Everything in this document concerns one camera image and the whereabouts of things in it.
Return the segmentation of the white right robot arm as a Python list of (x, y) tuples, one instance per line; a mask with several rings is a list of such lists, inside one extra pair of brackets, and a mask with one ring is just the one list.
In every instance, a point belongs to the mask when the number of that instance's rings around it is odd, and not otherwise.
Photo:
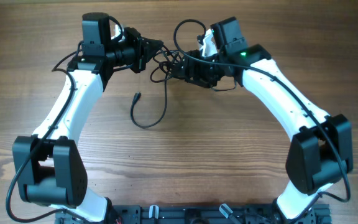
[(175, 78), (216, 89), (222, 77), (255, 95), (275, 116), (290, 139), (285, 163), (289, 182), (274, 200), (271, 223), (319, 222), (316, 201), (339, 181), (350, 191), (354, 168), (350, 121), (332, 116), (305, 97), (280, 71), (261, 45), (248, 45), (239, 21), (230, 17), (203, 29), (198, 48), (171, 66)]

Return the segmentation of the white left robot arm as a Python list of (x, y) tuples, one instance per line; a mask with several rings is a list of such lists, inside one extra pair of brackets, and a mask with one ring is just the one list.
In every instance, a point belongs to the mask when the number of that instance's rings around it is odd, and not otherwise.
[(88, 187), (77, 144), (113, 73), (143, 71), (163, 42), (103, 12), (84, 14), (82, 32), (77, 49), (65, 58), (65, 85), (48, 116), (12, 145), (16, 173), (9, 190), (18, 190), (24, 202), (50, 207), (61, 222), (121, 223), (110, 199)]

